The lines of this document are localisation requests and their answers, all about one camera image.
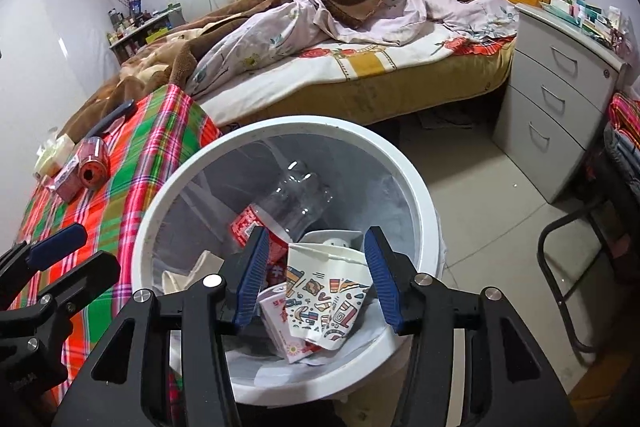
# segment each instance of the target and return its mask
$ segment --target white drawer cabinet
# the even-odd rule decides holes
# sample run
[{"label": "white drawer cabinet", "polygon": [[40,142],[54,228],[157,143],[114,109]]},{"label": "white drawer cabinet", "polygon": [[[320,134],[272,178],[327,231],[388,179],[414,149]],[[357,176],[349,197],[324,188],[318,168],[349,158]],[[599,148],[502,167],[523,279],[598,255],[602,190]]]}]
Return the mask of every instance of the white drawer cabinet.
[{"label": "white drawer cabinet", "polygon": [[511,86],[557,121],[587,149],[602,113],[573,87],[518,50],[513,56]]},{"label": "white drawer cabinet", "polygon": [[548,114],[507,87],[495,141],[545,199],[553,200],[577,168],[582,149]]},{"label": "white drawer cabinet", "polygon": [[602,129],[627,65],[562,19],[517,9],[516,51],[494,142],[552,202]]},{"label": "white drawer cabinet", "polygon": [[540,20],[521,16],[518,47],[580,92],[600,111],[606,109],[618,72],[580,42]]}]

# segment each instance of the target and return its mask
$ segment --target fleece blanket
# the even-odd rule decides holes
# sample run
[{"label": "fleece blanket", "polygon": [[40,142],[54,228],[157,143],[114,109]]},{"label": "fleece blanket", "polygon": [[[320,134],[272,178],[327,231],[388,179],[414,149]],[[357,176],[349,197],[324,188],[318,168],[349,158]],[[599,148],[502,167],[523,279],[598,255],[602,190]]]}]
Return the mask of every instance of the fleece blanket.
[{"label": "fleece blanket", "polygon": [[[120,73],[109,79],[69,119],[61,134],[68,134],[77,142],[123,101],[130,98],[141,100],[167,83],[184,87],[199,60],[215,44],[225,39],[253,15],[291,1],[239,0],[199,21],[176,28],[175,32],[146,46],[135,57],[125,62]],[[341,23],[357,28],[378,10],[384,0],[322,2]]]}]

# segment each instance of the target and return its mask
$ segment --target red plaid cloth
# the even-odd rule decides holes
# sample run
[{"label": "red plaid cloth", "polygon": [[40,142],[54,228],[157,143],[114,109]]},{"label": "red plaid cloth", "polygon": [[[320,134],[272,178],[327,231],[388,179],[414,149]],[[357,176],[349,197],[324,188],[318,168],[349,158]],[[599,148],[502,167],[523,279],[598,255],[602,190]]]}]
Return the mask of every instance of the red plaid cloth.
[{"label": "red plaid cloth", "polygon": [[87,230],[86,245],[49,270],[36,274],[12,307],[35,302],[39,290],[97,250],[113,253],[120,263],[120,280],[73,318],[62,362],[68,380],[56,391],[58,401],[75,378],[89,351],[111,319],[131,296],[131,256],[142,217],[162,184],[220,131],[193,100],[175,86],[165,86],[138,102],[138,111],[105,142],[111,178],[96,193],[84,190],[71,204],[43,187],[36,188],[24,213],[18,240],[37,241],[71,223]]}]

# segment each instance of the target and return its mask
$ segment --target tiled floor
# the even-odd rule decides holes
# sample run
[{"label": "tiled floor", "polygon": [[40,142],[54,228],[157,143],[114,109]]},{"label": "tiled floor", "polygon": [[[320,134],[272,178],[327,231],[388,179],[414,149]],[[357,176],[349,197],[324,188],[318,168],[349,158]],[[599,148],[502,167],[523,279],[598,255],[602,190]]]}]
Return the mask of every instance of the tiled floor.
[{"label": "tiled floor", "polygon": [[[569,391],[589,361],[579,361],[570,347],[558,308],[538,268],[536,248],[542,229],[572,210],[575,202],[546,203],[484,131],[427,131],[407,118],[400,149],[422,175],[442,219],[449,248],[443,281],[475,293],[489,285],[500,288]],[[546,247],[561,288],[566,290],[598,251],[599,243],[589,225],[579,221],[550,235]],[[604,258],[601,261],[569,305],[578,337],[587,341],[606,329],[626,295],[613,282]],[[456,335],[449,426],[460,422],[463,367],[462,339]],[[397,375],[350,397],[356,409],[367,410],[360,415],[364,420],[361,425],[390,424],[401,382],[402,375]]]}]

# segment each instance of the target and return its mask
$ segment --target plastic bottle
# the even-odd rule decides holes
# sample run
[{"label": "plastic bottle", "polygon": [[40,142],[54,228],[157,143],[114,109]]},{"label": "plastic bottle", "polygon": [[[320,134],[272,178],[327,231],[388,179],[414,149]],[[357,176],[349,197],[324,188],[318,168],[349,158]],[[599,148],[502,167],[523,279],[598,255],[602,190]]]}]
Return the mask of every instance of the plastic bottle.
[{"label": "plastic bottle", "polygon": [[256,225],[266,227],[269,264],[275,264],[286,255],[287,245],[298,241],[308,226],[322,216],[332,199],[318,175],[309,172],[301,161],[294,161],[268,194],[251,203],[229,225],[231,248],[243,248]]}]

